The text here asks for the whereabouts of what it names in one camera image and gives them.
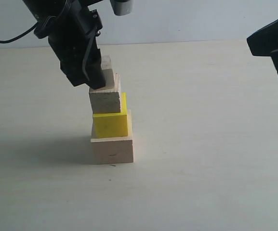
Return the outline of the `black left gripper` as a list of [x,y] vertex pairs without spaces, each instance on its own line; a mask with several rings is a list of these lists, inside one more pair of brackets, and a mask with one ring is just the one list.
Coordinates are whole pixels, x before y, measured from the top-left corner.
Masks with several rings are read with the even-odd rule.
[[74,87],[86,84],[92,89],[100,89],[106,86],[101,52],[96,43],[102,27],[97,10],[70,7],[48,37],[61,71]]

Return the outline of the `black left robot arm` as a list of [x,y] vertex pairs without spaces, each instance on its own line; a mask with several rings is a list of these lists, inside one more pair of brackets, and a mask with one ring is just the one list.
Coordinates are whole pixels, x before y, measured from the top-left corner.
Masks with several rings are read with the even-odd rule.
[[37,20],[34,34],[48,43],[71,84],[97,90],[105,87],[102,56],[96,37],[103,28],[97,10],[89,10],[88,0],[26,0]]

